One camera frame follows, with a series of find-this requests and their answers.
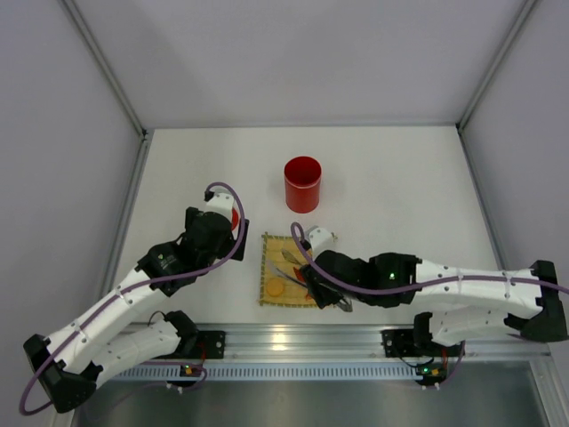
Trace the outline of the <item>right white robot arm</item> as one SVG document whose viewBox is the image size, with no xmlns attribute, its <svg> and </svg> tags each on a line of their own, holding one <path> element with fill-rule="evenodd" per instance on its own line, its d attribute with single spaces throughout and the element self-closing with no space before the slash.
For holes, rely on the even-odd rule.
<svg viewBox="0 0 569 427">
<path fill-rule="evenodd" d="M 414 310 L 411 345 L 434 356 L 457 354 L 462 342 L 498 335 L 530 342 L 568 338 L 552 262 L 514 271 L 462 270 L 411 254 L 385 253 L 367 261 L 331 250 L 297 270 L 319 308 L 345 300 Z"/>
</svg>

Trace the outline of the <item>round cracker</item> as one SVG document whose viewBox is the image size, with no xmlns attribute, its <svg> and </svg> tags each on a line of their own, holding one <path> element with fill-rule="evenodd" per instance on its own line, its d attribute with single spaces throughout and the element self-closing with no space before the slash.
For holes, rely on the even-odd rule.
<svg viewBox="0 0 569 427">
<path fill-rule="evenodd" d="M 265 285 L 265 291 L 270 297 L 278 297 L 285 291 L 285 283 L 280 278 L 272 278 Z"/>
</svg>

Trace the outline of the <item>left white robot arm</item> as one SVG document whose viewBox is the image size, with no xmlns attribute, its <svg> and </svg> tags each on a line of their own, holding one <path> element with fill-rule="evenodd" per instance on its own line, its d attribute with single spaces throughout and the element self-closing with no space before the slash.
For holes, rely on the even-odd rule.
<svg viewBox="0 0 569 427">
<path fill-rule="evenodd" d="M 231 196 L 186 211 L 185 230 L 152 246 L 124 280 L 87 312 L 57 332 L 28 338 L 23 349 L 50 406 L 64 414 L 131 367 L 163 356 L 185 358 L 198 344 L 195 323 L 181 310 L 153 326 L 120 335 L 139 315 L 228 260 L 241 261 L 249 222 Z"/>
</svg>

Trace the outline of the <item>metal tongs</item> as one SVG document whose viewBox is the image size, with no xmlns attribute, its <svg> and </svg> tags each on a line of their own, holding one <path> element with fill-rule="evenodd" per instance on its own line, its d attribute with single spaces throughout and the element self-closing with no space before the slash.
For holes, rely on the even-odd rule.
<svg viewBox="0 0 569 427">
<path fill-rule="evenodd" d="M 306 281 L 301 283 L 294 275 L 293 267 L 303 266 L 300 257 L 286 248 L 270 251 L 265 256 L 264 276 L 261 283 L 260 302 L 287 308 L 316 308 L 317 304 L 305 301 Z M 278 297 L 270 297 L 266 294 L 265 285 L 272 278 L 280 278 L 284 281 L 285 290 Z"/>
</svg>

